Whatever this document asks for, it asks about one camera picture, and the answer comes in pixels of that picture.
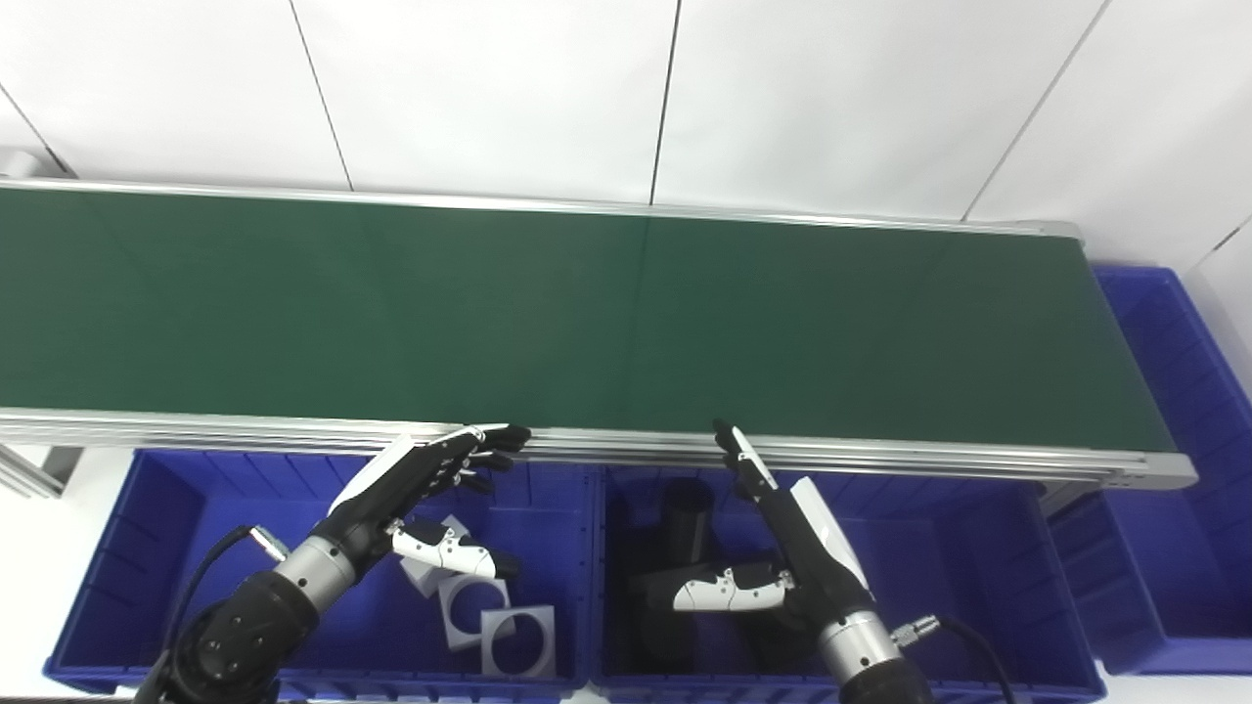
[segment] robotic hand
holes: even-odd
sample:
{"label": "robotic hand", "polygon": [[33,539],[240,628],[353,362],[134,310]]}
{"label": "robotic hand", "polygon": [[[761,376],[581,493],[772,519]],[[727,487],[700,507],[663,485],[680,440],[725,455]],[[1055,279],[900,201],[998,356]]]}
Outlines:
{"label": "robotic hand", "polygon": [[775,574],[770,565],[755,564],[686,574],[662,599],[677,611],[782,606],[820,634],[818,650],[839,684],[841,704],[933,704],[925,676],[904,659],[878,616],[856,555],[813,480],[779,489],[737,427],[714,421],[714,428],[726,466],[737,475],[737,491],[756,502],[786,569]]}
{"label": "robotic hand", "polygon": [[[512,460],[505,452],[520,451],[530,436],[523,427],[491,425],[466,426],[427,445],[398,437],[348,482],[295,550],[274,569],[247,577],[168,644],[135,703],[274,701],[278,669],[321,615],[391,551],[462,572],[516,576],[521,569],[516,557],[470,537],[457,539],[442,524],[403,519],[419,501],[452,486],[490,492],[491,481],[473,467],[507,470]],[[285,550],[268,534],[253,529],[253,535],[269,544],[267,552],[284,557]],[[229,546],[227,540],[214,551]],[[175,615],[175,626],[180,616]]]}

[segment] blue storage crate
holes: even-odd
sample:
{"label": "blue storage crate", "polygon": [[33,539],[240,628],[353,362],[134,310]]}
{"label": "blue storage crate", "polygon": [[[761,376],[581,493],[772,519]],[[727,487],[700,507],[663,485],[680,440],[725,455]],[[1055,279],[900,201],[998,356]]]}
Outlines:
{"label": "blue storage crate", "polygon": [[[364,462],[138,452],[45,674],[99,694],[138,685],[156,659],[178,594],[214,541],[237,525],[262,524],[294,546]],[[522,575],[510,582],[512,603],[555,606],[556,678],[485,676],[477,649],[448,651],[438,598],[423,599],[392,556],[327,611],[282,671],[280,698],[556,701],[586,683],[598,608],[591,589],[600,474],[522,463],[497,474],[495,496],[448,491],[416,514],[433,520],[454,514],[486,545],[521,557]],[[188,618],[270,566],[250,542],[230,549],[204,577]],[[506,668],[526,655],[533,660],[535,650],[525,646],[537,644],[523,643],[533,630],[528,625],[520,621],[517,635],[496,643]]]}
{"label": "blue storage crate", "polygon": [[[731,491],[725,470],[612,468],[606,505],[603,651],[592,681],[621,703],[834,701],[838,690],[819,658],[760,674],[729,614],[699,614],[695,671],[656,674],[632,665],[623,574],[639,551],[639,529],[660,521],[665,482],[699,476],[716,496],[714,530],[727,557],[759,556],[774,539],[755,506]],[[804,476],[780,472],[790,486]],[[955,616],[993,644],[1019,698],[1034,704],[1096,701],[1104,688],[1083,638],[1059,559],[1033,487],[1020,482],[814,474],[865,569],[880,613],[894,628],[938,613]],[[910,648],[938,701],[1000,700],[978,653],[949,634]]]}
{"label": "blue storage crate", "polygon": [[1092,649],[1113,674],[1252,674],[1252,407],[1172,271],[1096,274],[1199,481],[1052,521]]}

